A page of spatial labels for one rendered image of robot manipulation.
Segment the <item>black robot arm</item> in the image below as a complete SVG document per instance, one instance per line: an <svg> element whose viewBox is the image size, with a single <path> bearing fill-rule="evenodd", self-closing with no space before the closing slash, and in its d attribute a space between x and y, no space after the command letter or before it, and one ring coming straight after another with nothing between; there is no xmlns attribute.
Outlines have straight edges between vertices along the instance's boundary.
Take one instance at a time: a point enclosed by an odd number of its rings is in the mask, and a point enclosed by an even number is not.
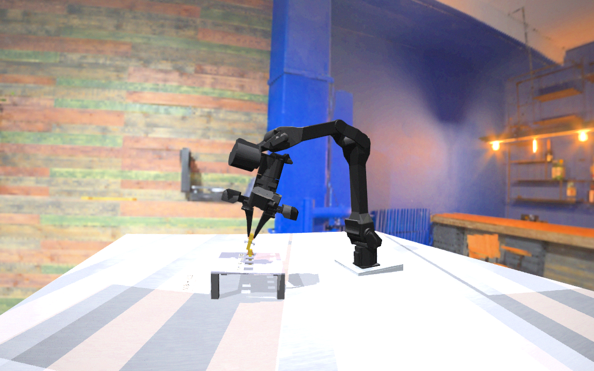
<svg viewBox="0 0 594 371"><path fill-rule="evenodd" d="M337 119L324 124L307 125L305 127L279 126L266 133L264 140L255 145L238 138L229 153L228 166L239 167L245 171L254 171L268 178L280 179L284 163L293 164L289 154L274 152L285 150L302 141L319 137L332 136L342 148L343 156L349 164L351 214L345 218L345 232L355 245L353 264L360 268L381 266L377 263L377 248L382 238L375 233L373 220L368 213L368 197L366 187L366 161L370 154L370 138L343 120ZM270 155L262 153L269 150ZM282 195L258 187L253 188L248 204L262 211L277 209Z"/></svg>

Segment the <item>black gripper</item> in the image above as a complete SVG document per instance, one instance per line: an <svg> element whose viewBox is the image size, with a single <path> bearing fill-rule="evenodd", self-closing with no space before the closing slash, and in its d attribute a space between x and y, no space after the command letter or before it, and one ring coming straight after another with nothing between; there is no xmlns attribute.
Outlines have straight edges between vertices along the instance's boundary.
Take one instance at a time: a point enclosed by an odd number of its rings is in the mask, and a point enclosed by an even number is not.
<svg viewBox="0 0 594 371"><path fill-rule="evenodd" d="M257 174L254 182L254 187L257 184L258 187L261 187L271 192L273 187L277 189L278 183L279 179L268 178L267 176ZM247 237L249 238L251 232L252 219L254 216L254 206L248 204L249 197L243 196L241 195L241 192L237 192L233 189L226 189L222 193L221 200L228 202L230 204L234 204L235 202L240 202L243 204L241 210L245 210L247 221ZM274 218L274 214L276 213L282 214L284 218L296 221L299 215L299 210L295 207L285 204L282 204L282 206L278 205L277 209L269 207L267 211L262 212L261 220L259 221L258 226L255 230L254 239L257 237L259 231L261 231L264 224L270 218Z"/></svg>

